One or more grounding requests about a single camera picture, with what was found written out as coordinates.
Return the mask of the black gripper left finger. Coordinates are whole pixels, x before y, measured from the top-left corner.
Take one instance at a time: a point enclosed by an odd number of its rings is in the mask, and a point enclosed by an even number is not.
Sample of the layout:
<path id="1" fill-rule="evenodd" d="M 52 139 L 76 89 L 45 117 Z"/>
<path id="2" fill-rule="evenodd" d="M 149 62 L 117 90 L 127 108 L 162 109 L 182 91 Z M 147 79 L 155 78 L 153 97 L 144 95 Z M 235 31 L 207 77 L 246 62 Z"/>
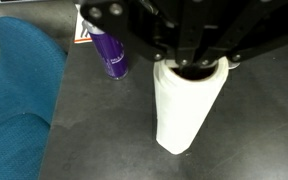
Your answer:
<path id="1" fill-rule="evenodd" d="M 179 36 L 176 48 L 176 62 L 180 66 L 193 62 L 196 49 L 200 46 L 206 0 L 182 0 Z"/>

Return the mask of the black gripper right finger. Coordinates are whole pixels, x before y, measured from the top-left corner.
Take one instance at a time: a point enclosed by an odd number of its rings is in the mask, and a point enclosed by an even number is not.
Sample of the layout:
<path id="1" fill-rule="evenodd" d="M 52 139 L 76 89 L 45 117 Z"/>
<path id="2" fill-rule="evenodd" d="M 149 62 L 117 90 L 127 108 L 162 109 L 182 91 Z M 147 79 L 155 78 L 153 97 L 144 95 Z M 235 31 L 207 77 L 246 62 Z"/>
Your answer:
<path id="1" fill-rule="evenodd" d="M 197 63 L 201 67 L 212 67 L 219 58 L 231 53 L 270 12 L 272 5 L 272 0 L 236 0 L 230 3 L 227 15 L 220 21 L 219 34 L 204 50 Z"/>

